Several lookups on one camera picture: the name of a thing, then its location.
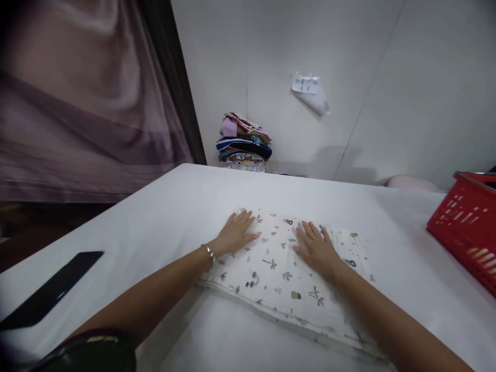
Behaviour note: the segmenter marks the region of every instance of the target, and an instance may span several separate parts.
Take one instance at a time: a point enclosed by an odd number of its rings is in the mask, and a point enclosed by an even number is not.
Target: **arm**
[[[473,370],[415,319],[343,263],[329,234],[303,222],[304,245],[294,250],[344,297],[396,368],[403,371]]]
[[[246,235],[254,220],[251,214],[243,211],[229,217],[219,236],[207,244],[215,257],[235,252],[258,238]],[[201,246],[128,289],[69,338],[93,329],[112,328],[134,336],[139,345],[211,265],[212,258]]]

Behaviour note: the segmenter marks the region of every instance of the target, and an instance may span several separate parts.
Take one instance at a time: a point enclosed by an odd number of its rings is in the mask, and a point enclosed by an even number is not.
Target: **white tablecloth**
[[[36,360],[135,283],[214,238],[235,207],[358,232],[377,287],[476,371],[496,365],[496,300],[425,225],[443,194],[185,164],[0,275],[4,318],[77,252],[105,254],[37,325],[3,333]],[[380,370],[200,289],[138,350],[141,370]]]

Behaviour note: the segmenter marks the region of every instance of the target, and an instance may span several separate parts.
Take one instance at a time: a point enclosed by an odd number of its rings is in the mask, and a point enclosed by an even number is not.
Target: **pink cloth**
[[[272,140],[272,136],[263,128],[257,128],[256,130],[253,130],[253,132],[265,134],[269,140]],[[222,122],[222,135],[224,137],[236,137],[237,133],[238,125],[236,122],[226,117]]]
[[[224,137],[236,137],[238,134],[238,125],[226,117],[222,122],[222,135]]]

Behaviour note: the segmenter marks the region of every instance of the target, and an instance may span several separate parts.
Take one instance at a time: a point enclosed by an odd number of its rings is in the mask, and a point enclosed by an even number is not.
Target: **red basket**
[[[427,231],[496,297],[496,190],[491,188],[496,174],[456,172],[453,177],[457,181]]]

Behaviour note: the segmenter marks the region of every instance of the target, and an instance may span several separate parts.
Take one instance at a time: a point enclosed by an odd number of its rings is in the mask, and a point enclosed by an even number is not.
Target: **silver bracelet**
[[[208,254],[210,255],[210,257],[212,257],[212,262],[213,262],[213,263],[216,263],[216,262],[217,262],[217,260],[216,260],[215,256],[213,255],[213,252],[212,252],[212,250],[210,249],[210,247],[209,247],[208,245],[206,245],[206,244],[203,244],[203,246],[207,249],[207,252],[208,252]]]

